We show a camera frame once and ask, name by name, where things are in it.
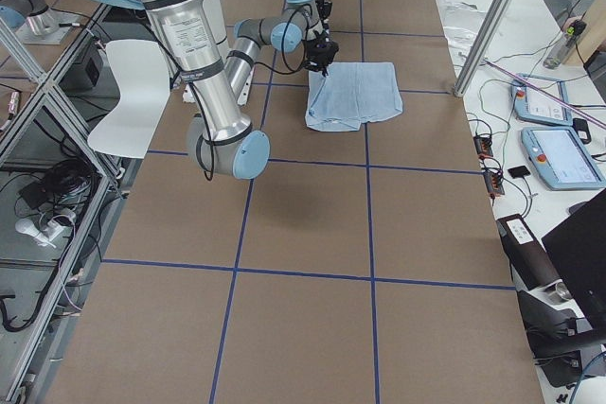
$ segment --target small black device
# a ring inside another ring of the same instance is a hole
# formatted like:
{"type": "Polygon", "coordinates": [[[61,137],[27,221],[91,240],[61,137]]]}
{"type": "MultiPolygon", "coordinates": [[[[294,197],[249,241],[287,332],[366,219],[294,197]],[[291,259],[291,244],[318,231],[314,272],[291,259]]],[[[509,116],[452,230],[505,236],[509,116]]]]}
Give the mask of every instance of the small black device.
{"type": "Polygon", "coordinates": [[[560,279],[539,240],[521,215],[496,221],[503,251],[528,289],[547,286],[560,279]]]}
{"type": "Polygon", "coordinates": [[[591,133],[589,133],[589,124],[584,118],[573,118],[572,128],[579,136],[580,142],[589,144],[591,142],[591,133]]]}
{"type": "Polygon", "coordinates": [[[510,167],[508,172],[509,175],[514,179],[519,179],[525,177],[526,175],[530,175],[530,171],[526,166],[510,167]]]}
{"type": "Polygon", "coordinates": [[[32,210],[38,209],[48,200],[48,194],[40,182],[32,182],[19,190],[19,196],[32,210]]]}

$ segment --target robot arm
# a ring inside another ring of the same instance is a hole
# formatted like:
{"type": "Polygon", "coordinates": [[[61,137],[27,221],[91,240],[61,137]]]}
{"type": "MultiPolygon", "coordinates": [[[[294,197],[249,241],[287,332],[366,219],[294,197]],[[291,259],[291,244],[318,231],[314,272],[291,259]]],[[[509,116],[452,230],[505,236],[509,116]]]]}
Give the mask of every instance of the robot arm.
{"type": "Polygon", "coordinates": [[[146,11],[158,40],[196,98],[200,114],[189,128],[187,148],[203,170],[240,179],[259,175],[269,158],[269,140],[263,132],[253,131],[250,118],[238,108],[204,0],[96,1],[146,11]]]}
{"type": "Polygon", "coordinates": [[[204,0],[96,1],[146,11],[158,40],[169,50],[198,103],[200,114],[190,124],[187,149],[211,174],[255,178],[269,159],[267,136],[253,131],[250,118],[240,112],[236,100],[264,44],[290,52],[303,41],[306,68],[324,73],[338,50],[328,37],[317,0],[287,0],[288,7],[280,17],[240,23],[225,66],[203,9],[204,0]]]}
{"type": "Polygon", "coordinates": [[[0,0],[0,16],[11,28],[27,21],[34,35],[47,35],[59,28],[55,12],[45,0],[0,0]]]}

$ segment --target towel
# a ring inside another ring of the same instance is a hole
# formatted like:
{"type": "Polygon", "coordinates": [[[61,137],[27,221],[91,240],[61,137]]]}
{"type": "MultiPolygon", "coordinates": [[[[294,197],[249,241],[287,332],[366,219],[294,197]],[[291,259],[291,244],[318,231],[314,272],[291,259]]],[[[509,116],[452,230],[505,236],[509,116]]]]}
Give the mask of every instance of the towel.
{"type": "Polygon", "coordinates": [[[402,110],[393,63],[335,62],[326,77],[310,73],[305,121],[314,130],[356,132],[402,110]]]}

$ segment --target table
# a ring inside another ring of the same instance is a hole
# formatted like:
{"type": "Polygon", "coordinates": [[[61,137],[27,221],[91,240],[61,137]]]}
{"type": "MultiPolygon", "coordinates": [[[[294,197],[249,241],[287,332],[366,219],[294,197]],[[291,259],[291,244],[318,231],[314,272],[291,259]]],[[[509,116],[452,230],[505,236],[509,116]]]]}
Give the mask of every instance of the table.
{"type": "Polygon", "coordinates": [[[305,75],[258,71],[270,164],[208,184],[170,102],[45,403],[542,402],[435,0],[332,1],[337,59],[392,61],[405,113],[313,132],[305,75]]]}
{"type": "MultiPolygon", "coordinates": [[[[477,32],[483,16],[478,11],[486,12],[490,7],[490,2],[491,0],[437,0],[443,25],[447,27],[447,35],[450,34],[451,37],[463,37],[464,32],[456,29],[456,27],[465,28],[470,32],[477,32]]],[[[503,56],[534,53],[538,49],[547,46],[554,38],[559,36],[559,33],[560,29],[543,0],[513,0],[490,44],[487,58],[490,61],[498,61],[503,56]]],[[[463,64],[461,54],[466,54],[466,47],[467,43],[464,40],[451,43],[451,58],[455,69],[460,69],[459,65],[463,64]]],[[[566,89],[571,104],[603,105],[604,102],[592,81],[588,77],[583,76],[585,72],[582,67],[561,65],[556,70],[548,70],[543,68],[541,64],[543,58],[544,52],[541,51],[532,56],[524,55],[503,59],[498,64],[513,73],[532,73],[564,80],[575,79],[566,82],[566,89]]],[[[486,111],[509,119],[511,113],[510,87],[506,83],[487,82],[491,79],[508,80],[507,76],[494,69],[481,67],[464,96],[465,106],[468,112],[490,123],[495,131],[503,131],[507,128],[507,125],[503,121],[497,120],[495,117],[482,111],[482,99],[484,100],[484,109],[486,111]],[[482,87],[484,88],[480,97],[478,94],[482,87]]],[[[593,110],[591,114],[601,120],[606,119],[606,110],[593,110]]],[[[527,161],[526,152],[523,151],[519,139],[520,129],[532,124],[519,121],[514,117],[515,115],[510,119],[511,128],[509,134],[496,135],[492,147],[495,156],[501,165],[503,165],[503,168],[525,165],[533,172],[533,175],[527,177],[529,186],[535,196],[533,197],[532,211],[526,217],[526,223],[532,229],[535,236],[541,238],[568,216],[568,207],[577,202],[591,199],[598,191],[548,190],[544,183],[534,176],[534,169],[527,161]]],[[[475,122],[471,122],[471,125],[474,132],[475,122]]],[[[479,127],[480,132],[486,132],[486,129],[483,130],[483,128],[483,126],[479,127]]],[[[587,149],[591,153],[602,153],[606,147],[606,132],[591,124],[590,130],[593,141],[587,146],[587,149]]],[[[525,207],[523,195],[511,183],[505,182],[504,185],[506,196],[497,198],[493,206],[493,213],[496,219],[514,213],[522,213],[525,207]]],[[[542,289],[533,290],[531,293],[547,302],[542,289]]],[[[564,308],[572,308],[577,314],[580,314],[579,308],[574,302],[557,306],[557,309],[564,308]]],[[[541,378],[545,402],[553,402],[560,394],[570,393],[570,391],[564,388],[552,388],[546,381],[543,372],[539,370],[538,373],[541,378]]],[[[605,391],[606,379],[593,378],[586,383],[583,382],[576,402],[601,402],[605,391]]]]}

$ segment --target silver robot arm segment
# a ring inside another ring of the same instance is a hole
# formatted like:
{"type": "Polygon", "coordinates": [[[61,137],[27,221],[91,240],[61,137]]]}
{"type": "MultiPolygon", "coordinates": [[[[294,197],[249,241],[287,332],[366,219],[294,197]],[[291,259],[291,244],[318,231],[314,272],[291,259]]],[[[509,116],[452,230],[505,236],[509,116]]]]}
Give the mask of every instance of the silver robot arm segment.
{"type": "Polygon", "coordinates": [[[96,0],[144,9],[159,41],[170,51],[190,84],[201,114],[187,133],[190,156],[210,172],[252,179],[265,168],[269,140],[253,131],[232,90],[223,59],[209,28],[203,0],[96,0]]]}
{"type": "Polygon", "coordinates": [[[27,22],[38,36],[59,29],[57,16],[45,0],[0,0],[0,16],[11,28],[27,22]]]}

